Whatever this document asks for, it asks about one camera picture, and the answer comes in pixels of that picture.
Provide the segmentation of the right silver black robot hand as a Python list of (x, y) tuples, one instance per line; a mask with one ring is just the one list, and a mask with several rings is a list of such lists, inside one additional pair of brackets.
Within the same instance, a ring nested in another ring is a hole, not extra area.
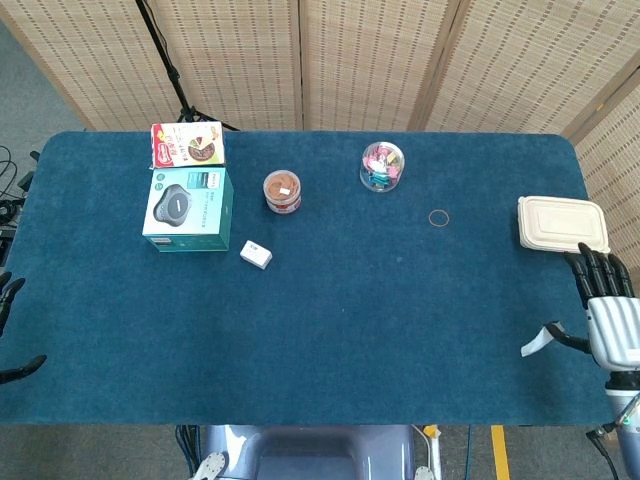
[(577, 254), (564, 258), (574, 276), (586, 315), (586, 338), (572, 336), (558, 322), (544, 329), (559, 343), (589, 354), (609, 372), (639, 369), (639, 297), (631, 274), (614, 254), (605, 254), (580, 242)]

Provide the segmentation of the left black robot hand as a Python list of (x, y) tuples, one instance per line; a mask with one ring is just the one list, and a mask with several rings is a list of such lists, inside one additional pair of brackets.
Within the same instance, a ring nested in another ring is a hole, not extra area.
[[(26, 282), (24, 278), (18, 278), (12, 281), (11, 277), (11, 272), (4, 272), (1, 274), (1, 333), (4, 333), (15, 296)], [(4, 385), (22, 380), (34, 374), (45, 364), (46, 361), (46, 355), (38, 355), (24, 366), (2, 370), (1, 384)]]

